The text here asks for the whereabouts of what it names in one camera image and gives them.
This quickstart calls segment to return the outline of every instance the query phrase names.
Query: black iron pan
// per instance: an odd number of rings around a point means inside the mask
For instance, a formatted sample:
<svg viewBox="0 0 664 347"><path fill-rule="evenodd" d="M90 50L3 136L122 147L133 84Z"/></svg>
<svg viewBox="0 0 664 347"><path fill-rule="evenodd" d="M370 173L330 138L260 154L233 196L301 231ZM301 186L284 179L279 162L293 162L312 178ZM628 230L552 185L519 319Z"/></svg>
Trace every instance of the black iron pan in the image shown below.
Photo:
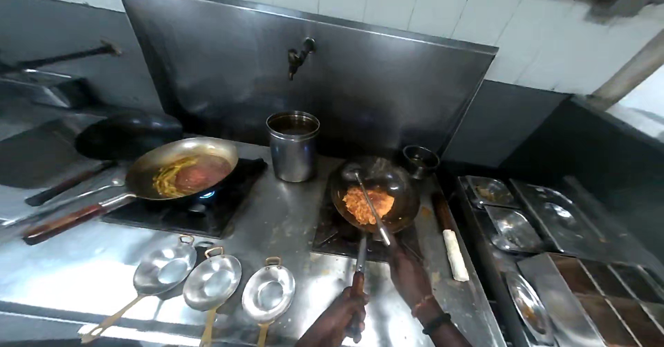
<svg viewBox="0 0 664 347"><path fill-rule="evenodd" d="M390 232L399 232L412 224L413 219L419 212L419 193L412 185L411 177L403 168L377 156L362 156L350 159L332 172L330 175L330 193L336 210L349 223L362 231L377 232L376 225L360 224L355 216L348 211L346 203L343 201L348 188L358 186L355 180L341 174L344 167L351 162L360 165L362 179L367 190L379 188L394 197L392 209L382 219Z"/></svg>
<svg viewBox="0 0 664 347"><path fill-rule="evenodd" d="M130 112L98 121L76 137L74 147L82 156L103 162L26 198L25 203L34 207L41 206L103 170L117 165L117 161L135 160L154 148L182 139L182 135L182 124L176 118L164 114Z"/></svg>

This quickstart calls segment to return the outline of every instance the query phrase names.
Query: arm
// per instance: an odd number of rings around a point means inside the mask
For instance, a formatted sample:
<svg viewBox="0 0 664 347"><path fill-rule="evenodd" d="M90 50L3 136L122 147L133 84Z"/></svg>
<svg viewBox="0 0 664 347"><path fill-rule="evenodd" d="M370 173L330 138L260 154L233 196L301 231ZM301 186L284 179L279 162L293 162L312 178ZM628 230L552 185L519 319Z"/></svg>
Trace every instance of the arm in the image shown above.
<svg viewBox="0 0 664 347"><path fill-rule="evenodd" d="M429 327L433 321L443 315L443 309L440 308L438 301L433 297L427 298L427 295L433 292L424 267L400 247L393 251L390 275L394 287L411 310L417 306L414 313L423 328ZM451 321L438 325L429 333L429 337L436 347L471 347Z"/></svg>
<svg viewBox="0 0 664 347"><path fill-rule="evenodd" d="M353 316L359 321L360 331L365 329L364 319L367 313L365 305L368 296L358 296L351 287L344 291L330 304L316 321L297 341L295 347L338 347L348 335Z"/></svg>

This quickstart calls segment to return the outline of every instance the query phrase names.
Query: wrist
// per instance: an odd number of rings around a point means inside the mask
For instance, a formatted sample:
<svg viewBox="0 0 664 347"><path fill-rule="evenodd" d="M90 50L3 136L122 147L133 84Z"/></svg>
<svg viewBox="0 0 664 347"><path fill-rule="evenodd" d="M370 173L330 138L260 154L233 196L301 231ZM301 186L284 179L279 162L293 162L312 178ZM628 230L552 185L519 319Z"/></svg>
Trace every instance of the wrist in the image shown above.
<svg viewBox="0 0 664 347"><path fill-rule="evenodd" d="M417 318L422 326L427 326L431 321L442 315L442 313L443 309L440 308L438 301L434 298L419 308Z"/></svg>

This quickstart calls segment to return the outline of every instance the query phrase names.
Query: steel backsplash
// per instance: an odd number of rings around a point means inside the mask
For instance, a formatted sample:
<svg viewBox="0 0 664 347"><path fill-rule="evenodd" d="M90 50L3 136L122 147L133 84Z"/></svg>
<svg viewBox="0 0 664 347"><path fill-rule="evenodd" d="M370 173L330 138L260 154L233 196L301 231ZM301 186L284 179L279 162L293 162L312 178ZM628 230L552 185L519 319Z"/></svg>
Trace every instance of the steel backsplash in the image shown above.
<svg viewBox="0 0 664 347"><path fill-rule="evenodd" d="M164 111L185 130L267 144L266 118L321 122L319 151L442 150L496 47L239 0L122 0ZM288 49L316 51L289 81Z"/></svg>

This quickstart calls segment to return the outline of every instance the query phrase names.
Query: gas burner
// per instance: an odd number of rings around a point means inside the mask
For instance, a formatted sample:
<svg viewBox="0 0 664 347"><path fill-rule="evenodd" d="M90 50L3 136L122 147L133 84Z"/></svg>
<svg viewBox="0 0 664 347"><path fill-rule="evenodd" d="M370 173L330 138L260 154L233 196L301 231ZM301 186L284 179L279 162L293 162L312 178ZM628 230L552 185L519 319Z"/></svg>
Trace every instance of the gas burner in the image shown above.
<svg viewBox="0 0 664 347"><path fill-rule="evenodd" d="M230 218L265 168L267 164L262 159L241 158L217 189L195 200L140 199L106 214L102 219L115 224L221 238L230 233Z"/></svg>
<svg viewBox="0 0 664 347"><path fill-rule="evenodd" d="M328 182L311 250L317 253L356 257L362 233L339 214L329 195ZM415 225L403 229L394 236L406 250L422 260ZM389 257L390 253L380 241L380 237L374 237L373 240L370 237L367 242L367 260L387 262Z"/></svg>

